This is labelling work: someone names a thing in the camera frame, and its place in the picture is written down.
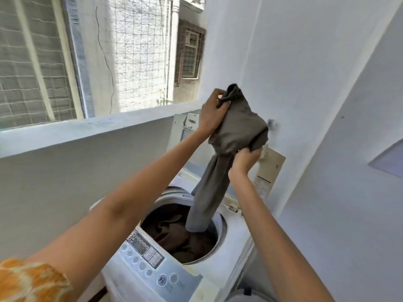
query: person's left arm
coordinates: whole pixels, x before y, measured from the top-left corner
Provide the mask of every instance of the person's left arm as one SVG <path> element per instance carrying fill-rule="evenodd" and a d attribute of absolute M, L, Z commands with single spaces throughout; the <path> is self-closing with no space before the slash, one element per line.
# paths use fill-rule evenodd
<path fill-rule="evenodd" d="M 229 103 L 217 109 L 215 89 L 200 114 L 199 128 L 156 162 L 106 196 L 81 221 L 28 258 L 64 273 L 76 300 L 144 217 L 154 201 L 222 121 Z"/>

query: white ledge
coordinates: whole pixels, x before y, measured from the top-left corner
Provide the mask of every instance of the white ledge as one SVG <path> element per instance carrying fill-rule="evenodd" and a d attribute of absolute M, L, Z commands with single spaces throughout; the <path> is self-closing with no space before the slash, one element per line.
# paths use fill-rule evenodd
<path fill-rule="evenodd" d="M 0 131 L 0 158 L 78 140 L 201 108 L 199 101 L 160 106 L 105 117 L 70 120 Z"/>

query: orange sleeve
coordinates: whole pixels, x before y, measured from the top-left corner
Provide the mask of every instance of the orange sleeve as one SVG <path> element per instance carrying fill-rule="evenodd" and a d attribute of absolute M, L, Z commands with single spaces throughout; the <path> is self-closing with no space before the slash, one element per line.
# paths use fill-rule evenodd
<path fill-rule="evenodd" d="M 0 302 L 68 302 L 67 277 L 43 263 L 8 259 L 0 263 Z"/>

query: top-loading washing machine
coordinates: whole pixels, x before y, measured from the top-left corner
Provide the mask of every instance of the top-loading washing machine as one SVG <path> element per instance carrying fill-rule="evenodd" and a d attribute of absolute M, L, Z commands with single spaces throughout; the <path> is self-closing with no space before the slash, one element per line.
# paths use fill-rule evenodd
<path fill-rule="evenodd" d="M 198 126 L 198 115 L 175 115 L 170 150 Z M 205 142 L 168 188 L 154 203 L 149 214 L 170 204 L 191 206 L 191 192 L 214 150 Z M 285 158 L 267 149 L 266 159 L 252 175 L 262 197 L 266 197 Z M 195 261 L 181 264 L 141 227 L 134 229 L 102 270 L 113 301 L 224 301 L 236 286 L 254 244 L 230 187 L 217 209 L 212 227 L 216 236 L 213 249 Z"/>

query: label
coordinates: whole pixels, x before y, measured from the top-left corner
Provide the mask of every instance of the label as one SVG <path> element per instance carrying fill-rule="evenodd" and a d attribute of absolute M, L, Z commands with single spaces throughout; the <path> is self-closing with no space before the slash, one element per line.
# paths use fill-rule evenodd
<path fill-rule="evenodd" d="M 272 184 L 270 181 L 257 176 L 255 180 L 255 189 L 261 199 L 265 200 L 269 196 L 271 188 Z"/>
<path fill-rule="evenodd" d="M 151 246 L 151 244 L 136 229 L 134 229 L 126 241 L 154 269 L 157 269 L 164 260 L 164 256 Z"/>

